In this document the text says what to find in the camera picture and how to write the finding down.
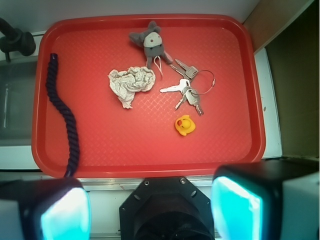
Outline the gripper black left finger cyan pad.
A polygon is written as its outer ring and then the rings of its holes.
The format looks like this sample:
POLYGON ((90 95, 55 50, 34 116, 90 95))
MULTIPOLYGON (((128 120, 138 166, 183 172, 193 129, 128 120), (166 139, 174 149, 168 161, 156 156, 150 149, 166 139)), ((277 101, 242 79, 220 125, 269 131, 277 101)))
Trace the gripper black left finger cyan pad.
POLYGON ((90 197, 75 178, 0 183, 2 240, 88 240, 90 197))

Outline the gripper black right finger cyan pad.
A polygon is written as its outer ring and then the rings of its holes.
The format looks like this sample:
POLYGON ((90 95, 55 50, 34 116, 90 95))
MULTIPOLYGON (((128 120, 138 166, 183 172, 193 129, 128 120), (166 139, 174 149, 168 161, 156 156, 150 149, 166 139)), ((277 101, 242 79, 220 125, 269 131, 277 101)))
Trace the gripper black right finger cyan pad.
POLYGON ((224 240, 317 240, 320 164, 271 159, 224 164, 211 187, 214 226, 224 240))

